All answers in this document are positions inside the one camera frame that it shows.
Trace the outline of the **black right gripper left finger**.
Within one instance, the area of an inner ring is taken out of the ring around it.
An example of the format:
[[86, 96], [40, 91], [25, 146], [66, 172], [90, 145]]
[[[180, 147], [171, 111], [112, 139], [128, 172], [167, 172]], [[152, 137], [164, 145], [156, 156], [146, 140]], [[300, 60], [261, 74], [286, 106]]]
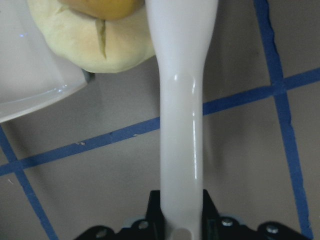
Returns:
[[146, 219], [156, 225], [164, 225], [165, 218], [161, 210], [161, 192], [152, 190], [149, 194]]

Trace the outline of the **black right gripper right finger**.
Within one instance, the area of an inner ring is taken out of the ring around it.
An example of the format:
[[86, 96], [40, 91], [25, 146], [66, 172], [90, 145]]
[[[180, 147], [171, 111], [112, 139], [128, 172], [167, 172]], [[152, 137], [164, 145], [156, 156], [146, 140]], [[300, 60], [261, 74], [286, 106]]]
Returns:
[[210, 221], [217, 221], [219, 218], [220, 215], [209, 192], [204, 189], [202, 204], [202, 224], [207, 225]]

